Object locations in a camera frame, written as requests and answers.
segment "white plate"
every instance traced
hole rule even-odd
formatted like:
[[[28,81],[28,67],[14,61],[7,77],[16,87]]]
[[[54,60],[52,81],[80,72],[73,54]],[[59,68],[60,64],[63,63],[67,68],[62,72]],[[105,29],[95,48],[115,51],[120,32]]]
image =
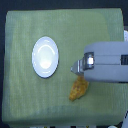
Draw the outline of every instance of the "white plate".
[[[32,64],[39,76],[51,76],[57,68],[58,59],[58,48],[51,38],[42,37],[36,42],[32,52]]]

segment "food item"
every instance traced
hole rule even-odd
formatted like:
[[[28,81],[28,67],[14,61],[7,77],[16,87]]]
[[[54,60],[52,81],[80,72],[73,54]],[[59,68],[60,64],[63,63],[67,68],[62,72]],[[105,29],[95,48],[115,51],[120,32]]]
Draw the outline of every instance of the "food item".
[[[75,99],[83,96],[88,88],[88,82],[84,79],[83,76],[78,76],[77,80],[73,83],[69,99],[74,101]]]

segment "robotic arm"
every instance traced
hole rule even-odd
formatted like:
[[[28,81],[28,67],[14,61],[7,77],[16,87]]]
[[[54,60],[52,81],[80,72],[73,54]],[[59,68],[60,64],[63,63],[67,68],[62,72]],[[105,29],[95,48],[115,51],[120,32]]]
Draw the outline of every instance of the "robotic arm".
[[[99,42],[84,49],[71,71],[87,81],[128,82],[128,42]]]

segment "green tablecloth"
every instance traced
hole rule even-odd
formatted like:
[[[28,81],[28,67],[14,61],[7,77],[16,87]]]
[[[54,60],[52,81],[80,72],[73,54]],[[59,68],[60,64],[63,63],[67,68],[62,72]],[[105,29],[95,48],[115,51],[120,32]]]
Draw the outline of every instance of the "green tablecloth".
[[[9,11],[6,18],[2,119],[10,126],[109,125],[123,120],[128,85],[90,83],[86,95],[68,96],[72,64],[97,41],[123,41],[120,9]],[[54,75],[40,78],[32,67],[36,41],[51,37],[59,49]]]

